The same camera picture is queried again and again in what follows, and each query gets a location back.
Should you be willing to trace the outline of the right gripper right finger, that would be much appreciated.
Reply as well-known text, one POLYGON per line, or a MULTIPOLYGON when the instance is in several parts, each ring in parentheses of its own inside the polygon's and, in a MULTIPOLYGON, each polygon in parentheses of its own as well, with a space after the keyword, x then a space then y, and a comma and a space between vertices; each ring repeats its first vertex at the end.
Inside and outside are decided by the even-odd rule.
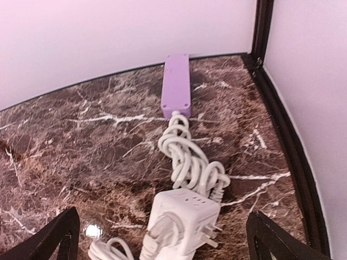
POLYGON ((249 214, 246 231, 250 259, 329 259, 295 239, 260 211, 249 214))

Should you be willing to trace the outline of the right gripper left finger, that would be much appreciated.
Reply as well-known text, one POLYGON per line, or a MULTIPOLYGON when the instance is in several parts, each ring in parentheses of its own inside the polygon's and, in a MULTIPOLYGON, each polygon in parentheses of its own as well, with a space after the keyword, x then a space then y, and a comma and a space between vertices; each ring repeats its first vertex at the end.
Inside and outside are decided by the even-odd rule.
POLYGON ((25 241, 20 259, 49 259, 56 249, 57 259, 77 259, 79 233, 80 218, 76 208, 66 209, 25 241))

